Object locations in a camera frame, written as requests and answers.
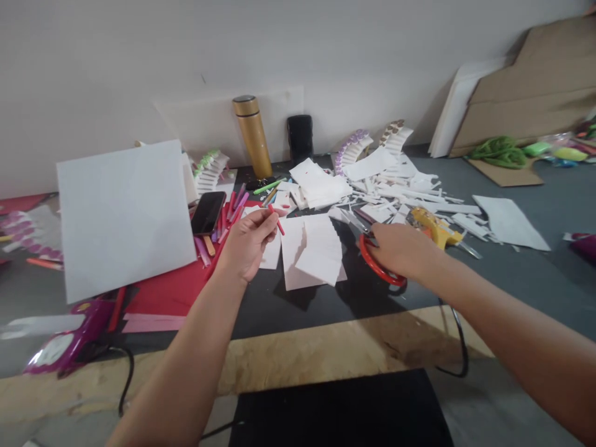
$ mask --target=pink paper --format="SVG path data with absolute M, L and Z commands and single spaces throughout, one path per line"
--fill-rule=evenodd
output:
M 122 333 L 177 331 L 184 320 L 129 320 Z
M 182 320 L 186 317 L 178 317 L 177 315 L 157 315 L 157 314 L 124 314 L 124 320 L 144 320 L 144 321 L 155 321 L 155 320 Z

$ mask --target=wrist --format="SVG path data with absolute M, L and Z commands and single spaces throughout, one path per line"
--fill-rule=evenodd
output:
M 246 287 L 248 287 L 248 281 L 241 275 L 235 274 L 225 268 L 219 268 L 219 266 L 215 268 L 213 276 L 209 279 L 209 282 L 213 282 L 219 287 L 224 287 L 231 291 L 242 292 L 242 294 L 244 294 Z

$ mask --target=thermos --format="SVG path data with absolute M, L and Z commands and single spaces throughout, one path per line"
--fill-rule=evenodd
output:
M 259 180 L 271 177 L 273 170 L 261 121 L 259 102 L 252 95 L 243 95 L 232 99 L 232 104 L 256 177 Z

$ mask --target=black phone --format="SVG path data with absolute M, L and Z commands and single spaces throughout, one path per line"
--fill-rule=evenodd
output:
M 225 203 L 225 192 L 206 192 L 199 199 L 191 219 L 192 234 L 210 235 Z

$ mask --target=wooden board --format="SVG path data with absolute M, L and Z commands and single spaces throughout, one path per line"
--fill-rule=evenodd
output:
M 471 358 L 493 357 L 462 318 Z M 164 351 L 135 356 L 134 398 Z M 218 394 L 240 394 L 461 362 L 449 307 L 428 307 L 230 342 Z M 62 380 L 54 374 L 0 380 L 0 422 L 61 412 L 115 410 L 128 374 L 125 358 L 93 363 Z

